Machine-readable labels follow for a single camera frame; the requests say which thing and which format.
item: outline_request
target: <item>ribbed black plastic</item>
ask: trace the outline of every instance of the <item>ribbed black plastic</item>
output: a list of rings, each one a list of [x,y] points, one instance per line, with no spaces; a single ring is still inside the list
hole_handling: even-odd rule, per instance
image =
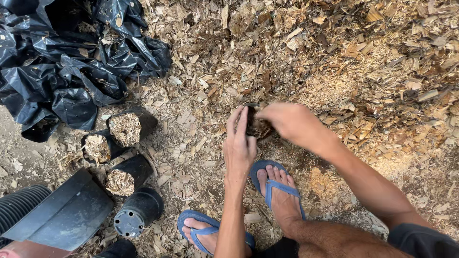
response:
[[[51,190],[43,185],[32,185],[0,198],[0,236],[39,205]],[[0,237],[0,248],[12,240]]]

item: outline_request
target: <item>hairy leg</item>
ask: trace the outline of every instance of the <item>hairy leg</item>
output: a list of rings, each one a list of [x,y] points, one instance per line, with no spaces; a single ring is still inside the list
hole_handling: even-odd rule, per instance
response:
[[[325,221],[294,219],[284,234],[300,245],[298,256],[315,258],[409,258],[375,235],[351,226]]]

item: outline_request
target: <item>man's right hand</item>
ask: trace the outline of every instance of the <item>man's right hand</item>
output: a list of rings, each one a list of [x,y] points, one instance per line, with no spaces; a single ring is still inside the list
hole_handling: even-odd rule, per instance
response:
[[[269,120],[283,138],[325,159],[340,142],[335,133],[300,104],[274,103],[258,112],[257,118]]]

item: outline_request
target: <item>wood chip pile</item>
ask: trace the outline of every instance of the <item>wood chip pile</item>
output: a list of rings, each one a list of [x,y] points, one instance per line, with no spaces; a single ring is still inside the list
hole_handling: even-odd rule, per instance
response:
[[[107,174],[105,187],[112,194],[130,196],[134,193],[134,178],[129,173],[114,169]]]
[[[134,241],[140,257],[206,256],[182,238],[176,220],[188,208],[221,218],[225,124],[231,110],[247,102],[308,106],[405,191],[433,226],[459,239],[456,1],[141,3],[149,25],[144,33],[173,47],[173,65],[163,80],[128,85],[131,101],[159,119],[133,154],[151,158],[158,175],[149,183],[166,204],[163,218]],[[327,162],[275,134],[260,140],[257,152],[257,159],[276,160],[293,175],[308,219],[387,237],[385,225]],[[244,207],[246,229],[259,249],[281,238],[250,180]],[[79,255],[89,257],[94,246]]]
[[[85,140],[86,157],[97,164],[110,160],[110,149],[102,135],[89,135]]]
[[[134,113],[126,113],[110,118],[110,134],[122,147],[130,147],[140,141],[142,127]]]

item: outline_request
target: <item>leg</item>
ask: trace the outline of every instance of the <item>leg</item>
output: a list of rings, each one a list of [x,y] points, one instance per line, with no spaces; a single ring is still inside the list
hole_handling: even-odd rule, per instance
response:
[[[266,194],[267,177],[290,187],[293,178],[271,165],[260,169],[257,177],[261,194]],[[299,257],[409,257],[376,236],[359,229],[330,222],[303,221],[298,197],[272,189],[271,208],[274,218],[287,238],[299,244]]]

